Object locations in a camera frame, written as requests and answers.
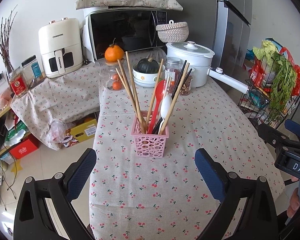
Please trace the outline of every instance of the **leafy green vegetable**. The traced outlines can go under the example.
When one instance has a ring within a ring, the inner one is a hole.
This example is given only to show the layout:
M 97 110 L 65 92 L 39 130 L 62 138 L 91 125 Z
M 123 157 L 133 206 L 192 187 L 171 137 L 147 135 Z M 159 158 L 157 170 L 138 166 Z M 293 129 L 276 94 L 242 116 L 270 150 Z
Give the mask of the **leafy green vegetable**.
M 271 71 L 276 71 L 278 68 L 277 63 L 273 60 L 272 56 L 274 53 L 278 53 L 277 47 L 271 41 L 262 41 L 261 49 L 253 47 L 252 51 L 256 55 L 257 59 L 262 60 L 266 56 L 266 62 L 270 67 Z
M 290 99 L 292 89 L 296 85 L 297 73 L 291 63 L 278 52 L 272 54 L 272 59 L 277 63 L 278 69 L 271 86 L 269 121 L 277 121 Z

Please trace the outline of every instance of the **human hand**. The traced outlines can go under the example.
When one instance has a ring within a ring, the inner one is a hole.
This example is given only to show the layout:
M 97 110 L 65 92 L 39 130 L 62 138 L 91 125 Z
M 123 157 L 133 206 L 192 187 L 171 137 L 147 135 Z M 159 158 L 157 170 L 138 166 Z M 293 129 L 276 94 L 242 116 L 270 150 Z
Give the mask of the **human hand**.
M 291 180 L 292 181 L 298 181 L 299 179 L 292 176 Z M 288 217 L 292 218 L 293 215 L 298 210 L 299 206 L 300 206 L 300 200 L 299 200 L 299 197 L 298 197 L 298 188 L 295 188 L 293 193 L 292 193 L 292 196 L 290 198 L 290 206 L 287 209 Z

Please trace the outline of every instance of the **tablecloth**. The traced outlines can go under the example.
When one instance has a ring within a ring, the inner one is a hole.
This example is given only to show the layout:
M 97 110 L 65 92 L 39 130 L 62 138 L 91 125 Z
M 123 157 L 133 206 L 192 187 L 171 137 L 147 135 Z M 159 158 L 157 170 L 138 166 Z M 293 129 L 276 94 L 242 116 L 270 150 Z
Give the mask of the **tablecloth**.
M 162 49 L 130 52 L 131 59 L 141 59 L 149 56 L 154 59 L 165 57 Z M 25 123 L 30 132 L 46 146 L 59 150 L 58 143 L 51 143 L 47 132 L 53 121 L 72 122 L 95 112 L 99 103 L 100 73 L 107 73 L 105 59 L 60 76 L 45 78 L 35 88 L 21 98 L 14 97 L 11 108 Z M 101 76 L 101 81 L 109 79 L 109 75 Z
M 153 89 L 137 91 L 146 110 Z M 211 78 L 178 98 L 161 159 L 136 156 L 130 135 L 134 112 L 125 90 L 100 86 L 99 93 L 97 163 L 90 176 L 90 225 L 96 239 L 196 239 L 220 204 L 194 163 L 201 147 L 242 178 L 265 176 L 274 199 L 284 190 L 266 145 Z M 244 200 L 225 238 L 234 232 L 243 207 Z

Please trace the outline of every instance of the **microwave handle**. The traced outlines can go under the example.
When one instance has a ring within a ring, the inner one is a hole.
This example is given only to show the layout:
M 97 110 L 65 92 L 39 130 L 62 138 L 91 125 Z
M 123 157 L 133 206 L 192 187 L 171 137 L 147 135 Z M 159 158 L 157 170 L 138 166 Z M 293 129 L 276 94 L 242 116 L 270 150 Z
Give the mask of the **microwave handle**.
M 154 22 L 154 35 L 153 35 L 153 39 L 151 40 L 150 28 L 149 28 L 149 40 L 150 40 L 150 43 L 151 43 L 151 47 L 153 47 L 154 40 L 155 40 L 155 27 L 156 27 L 156 21 L 155 21 L 155 17 L 154 17 L 153 11 L 151 11 L 151 15 L 149 16 L 149 27 L 150 27 L 150 21 L 151 20 L 153 20 L 153 22 Z

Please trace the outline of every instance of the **refrigerator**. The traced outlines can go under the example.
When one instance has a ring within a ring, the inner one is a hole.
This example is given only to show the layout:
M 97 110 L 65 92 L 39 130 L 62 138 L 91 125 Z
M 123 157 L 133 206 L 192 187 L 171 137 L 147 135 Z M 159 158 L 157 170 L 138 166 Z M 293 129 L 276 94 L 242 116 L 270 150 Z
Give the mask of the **refrigerator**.
M 167 21 L 187 22 L 189 37 L 212 49 L 212 67 L 232 76 L 242 67 L 250 36 L 252 0 L 177 0 L 183 11 L 169 10 Z

